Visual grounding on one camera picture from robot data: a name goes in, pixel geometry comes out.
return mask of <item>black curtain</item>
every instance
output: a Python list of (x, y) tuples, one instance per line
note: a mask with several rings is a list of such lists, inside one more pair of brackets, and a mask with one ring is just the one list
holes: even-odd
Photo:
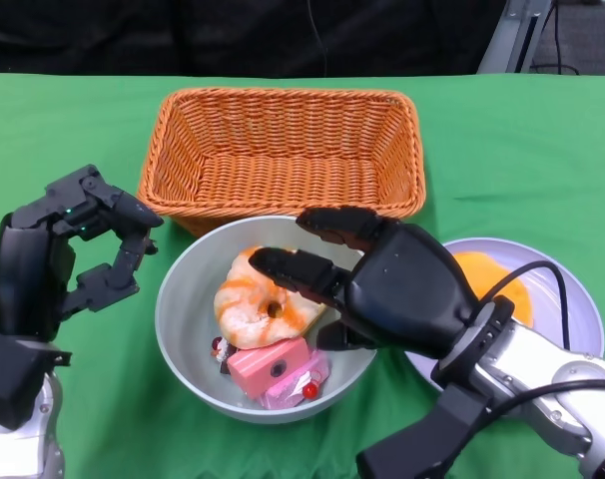
[[(313, 33), (308, 7), (322, 41)], [(0, 72), (475, 73), (504, 0), (3, 0)]]

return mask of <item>red cherry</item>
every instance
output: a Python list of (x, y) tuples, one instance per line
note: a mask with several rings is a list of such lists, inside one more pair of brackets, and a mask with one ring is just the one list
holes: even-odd
[(314, 382), (306, 384), (302, 389), (302, 395), (305, 399), (315, 399), (315, 397), (318, 396), (318, 386), (316, 386)]

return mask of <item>donut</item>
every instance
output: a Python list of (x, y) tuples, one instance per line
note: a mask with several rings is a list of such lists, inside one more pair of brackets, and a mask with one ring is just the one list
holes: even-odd
[[(478, 299), (487, 294), (496, 283), (509, 274), (509, 271), (483, 252), (458, 252), (453, 257), (462, 268), (473, 293)], [(515, 319), (533, 327), (531, 297), (519, 277), (501, 289), (498, 294), (506, 296), (515, 304), (515, 310), (513, 311)]]
[(291, 292), (256, 271), (249, 259), (258, 247), (241, 252), (214, 297), (214, 313), (227, 342), (253, 349), (301, 336), (324, 306)]

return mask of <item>orange fruit slice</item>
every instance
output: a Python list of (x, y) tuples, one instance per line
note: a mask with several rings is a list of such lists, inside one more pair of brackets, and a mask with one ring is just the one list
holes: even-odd
[[(473, 289), (478, 299), (487, 294), (497, 282), (510, 273), (491, 256), (483, 252), (458, 252), (453, 257), (460, 264), (471, 289)], [(531, 297), (520, 278), (514, 279), (498, 294), (508, 297), (515, 304), (514, 318), (529, 327), (533, 327)]]

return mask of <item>pink box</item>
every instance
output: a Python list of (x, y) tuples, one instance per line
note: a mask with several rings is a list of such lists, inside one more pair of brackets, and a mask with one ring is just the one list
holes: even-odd
[(306, 364), (261, 394), (259, 403), (266, 409), (294, 407), (304, 400), (303, 388), (307, 384), (313, 381), (319, 388), (328, 376), (328, 357), (324, 352), (314, 351)]
[(227, 365), (232, 380), (250, 399), (256, 399), (308, 361), (306, 341), (297, 337), (238, 351), (227, 360)]

